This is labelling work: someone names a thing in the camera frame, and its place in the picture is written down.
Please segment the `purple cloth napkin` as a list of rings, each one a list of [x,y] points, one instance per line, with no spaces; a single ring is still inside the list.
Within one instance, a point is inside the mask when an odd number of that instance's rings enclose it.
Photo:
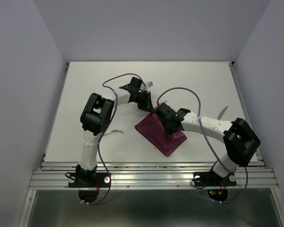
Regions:
[[[154,113],[148,114],[136,124],[135,129],[166,157],[187,140],[187,136],[182,131],[168,135]]]

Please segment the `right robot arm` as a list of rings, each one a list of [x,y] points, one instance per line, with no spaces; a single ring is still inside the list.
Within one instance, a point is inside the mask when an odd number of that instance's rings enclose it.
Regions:
[[[249,165],[261,143],[249,124],[241,118],[221,121],[200,116],[184,108],[174,111],[166,103],[160,104],[155,114],[169,135],[178,131],[196,132],[206,140],[213,138],[225,145],[226,154],[216,157],[217,161],[210,171],[194,173],[197,187],[218,186],[229,180],[237,167]]]

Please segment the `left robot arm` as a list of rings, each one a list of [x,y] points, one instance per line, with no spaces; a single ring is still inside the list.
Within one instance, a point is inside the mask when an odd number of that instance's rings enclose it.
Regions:
[[[111,92],[105,95],[92,93],[80,116],[84,139],[81,157],[75,169],[75,179],[85,186],[92,186],[95,183],[98,146],[117,107],[133,102],[140,110],[154,112],[149,91],[153,83],[151,81],[144,82],[136,74],[132,73],[131,75],[133,76],[131,81],[117,89],[106,85],[113,79],[104,82],[102,86],[110,89]]]

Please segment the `pink handled knife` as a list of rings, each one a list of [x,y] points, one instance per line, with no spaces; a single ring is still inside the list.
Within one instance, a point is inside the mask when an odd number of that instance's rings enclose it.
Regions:
[[[223,117],[223,115],[225,114],[225,112],[227,111],[227,109],[228,109],[228,106],[226,106],[226,107],[224,107],[222,110],[221,110],[221,112],[218,114],[218,116],[217,116],[217,119],[218,120],[221,120],[222,119],[222,117]]]

